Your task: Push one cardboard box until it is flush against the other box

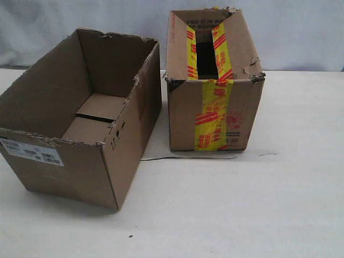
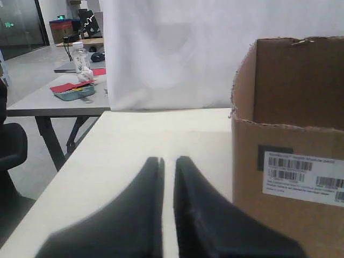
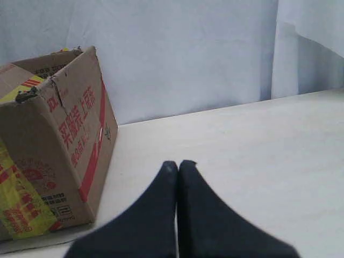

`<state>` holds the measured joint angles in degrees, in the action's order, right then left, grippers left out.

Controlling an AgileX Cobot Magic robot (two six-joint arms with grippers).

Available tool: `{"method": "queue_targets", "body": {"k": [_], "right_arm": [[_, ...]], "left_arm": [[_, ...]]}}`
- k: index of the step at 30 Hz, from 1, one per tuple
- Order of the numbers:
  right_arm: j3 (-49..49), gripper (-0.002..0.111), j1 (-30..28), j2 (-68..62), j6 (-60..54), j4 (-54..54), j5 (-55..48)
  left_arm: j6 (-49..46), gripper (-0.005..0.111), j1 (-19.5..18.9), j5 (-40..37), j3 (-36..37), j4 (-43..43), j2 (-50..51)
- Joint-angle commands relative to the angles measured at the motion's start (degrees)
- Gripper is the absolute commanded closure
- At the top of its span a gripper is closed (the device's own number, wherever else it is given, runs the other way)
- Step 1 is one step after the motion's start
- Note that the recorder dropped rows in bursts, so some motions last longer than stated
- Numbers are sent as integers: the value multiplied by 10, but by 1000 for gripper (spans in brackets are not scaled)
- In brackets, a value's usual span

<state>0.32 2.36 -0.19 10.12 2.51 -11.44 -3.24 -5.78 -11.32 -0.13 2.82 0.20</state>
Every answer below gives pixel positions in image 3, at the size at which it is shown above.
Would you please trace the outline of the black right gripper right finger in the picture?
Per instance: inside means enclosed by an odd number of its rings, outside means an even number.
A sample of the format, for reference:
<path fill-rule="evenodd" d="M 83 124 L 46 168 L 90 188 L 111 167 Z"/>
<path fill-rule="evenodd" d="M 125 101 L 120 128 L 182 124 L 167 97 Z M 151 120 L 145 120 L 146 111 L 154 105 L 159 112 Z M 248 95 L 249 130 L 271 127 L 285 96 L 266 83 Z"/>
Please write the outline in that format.
<path fill-rule="evenodd" d="M 180 257 L 299 257 L 293 246 L 232 210 L 191 160 L 178 171 L 177 230 Z"/>

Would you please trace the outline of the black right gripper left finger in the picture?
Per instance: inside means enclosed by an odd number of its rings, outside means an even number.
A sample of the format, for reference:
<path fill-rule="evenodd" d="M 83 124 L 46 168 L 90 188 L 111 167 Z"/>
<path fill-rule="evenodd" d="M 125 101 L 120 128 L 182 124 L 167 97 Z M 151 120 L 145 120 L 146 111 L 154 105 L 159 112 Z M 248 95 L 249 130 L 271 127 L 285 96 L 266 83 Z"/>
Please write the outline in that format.
<path fill-rule="evenodd" d="M 122 214 L 77 239 L 66 257 L 176 257 L 178 167 L 163 162 L 145 192 Z"/>

